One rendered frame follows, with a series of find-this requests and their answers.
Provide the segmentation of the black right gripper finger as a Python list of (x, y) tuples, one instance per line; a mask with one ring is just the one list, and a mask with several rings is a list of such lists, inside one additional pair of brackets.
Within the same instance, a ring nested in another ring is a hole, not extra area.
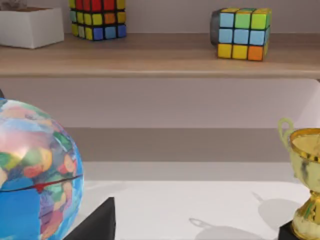
[(115, 198), (108, 197), (63, 240), (115, 240)]

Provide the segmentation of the blue multicoloured globe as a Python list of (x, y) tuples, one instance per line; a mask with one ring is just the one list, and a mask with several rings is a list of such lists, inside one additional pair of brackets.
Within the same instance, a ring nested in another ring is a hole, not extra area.
[(36, 106), (0, 97), (0, 240), (63, 240), (83, 190), (67, 131)]

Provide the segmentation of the wooden shelf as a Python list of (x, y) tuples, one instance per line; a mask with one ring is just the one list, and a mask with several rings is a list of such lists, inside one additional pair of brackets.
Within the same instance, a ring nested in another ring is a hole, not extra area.
[(67, 34), (37, 49), (0, 47), (0, 78), (287, 78), (320, 80), (320, 34), (274, 33), (264, 61), (227, 60), (205, 33)]

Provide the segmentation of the puzzle cube with black edges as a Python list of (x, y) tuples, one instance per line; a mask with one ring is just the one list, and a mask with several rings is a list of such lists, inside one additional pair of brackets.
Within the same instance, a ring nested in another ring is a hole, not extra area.
[(71, 33), (89, 41), (127, 35), (126, 0), (68, 0)]

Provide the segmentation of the white square plant pot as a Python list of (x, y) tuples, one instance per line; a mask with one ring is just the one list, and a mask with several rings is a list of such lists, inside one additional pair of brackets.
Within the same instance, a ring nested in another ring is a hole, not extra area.
[(0, 46), (36, 49), (64, 41), (60, 8), (0, 10)]

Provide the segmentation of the gold trophy with black base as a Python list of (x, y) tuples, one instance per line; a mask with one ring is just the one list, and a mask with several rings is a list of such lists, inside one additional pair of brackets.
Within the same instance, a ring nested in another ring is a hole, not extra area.
[(295, 129), (292, 121), (278, 121), (280, 140), (289, 153), (294, 177), (310, 192), (289, 229), (299, 240), (320, 240), (320, 128)]

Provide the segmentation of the dark grey round object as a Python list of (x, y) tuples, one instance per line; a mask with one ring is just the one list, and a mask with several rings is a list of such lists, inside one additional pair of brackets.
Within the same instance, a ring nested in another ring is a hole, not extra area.
[(216, 46), (219, 41), (219, 27), (220, 27), (220, 10), (215, 10), (211, 13), (210, 19), (210, 42)]

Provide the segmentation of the pastel puzzle cube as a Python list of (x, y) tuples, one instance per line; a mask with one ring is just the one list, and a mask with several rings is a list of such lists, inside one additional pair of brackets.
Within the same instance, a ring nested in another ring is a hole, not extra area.
[(270, 8), (227, 7), (217, 11), (217, 57), (263, 61), (269, 47)]

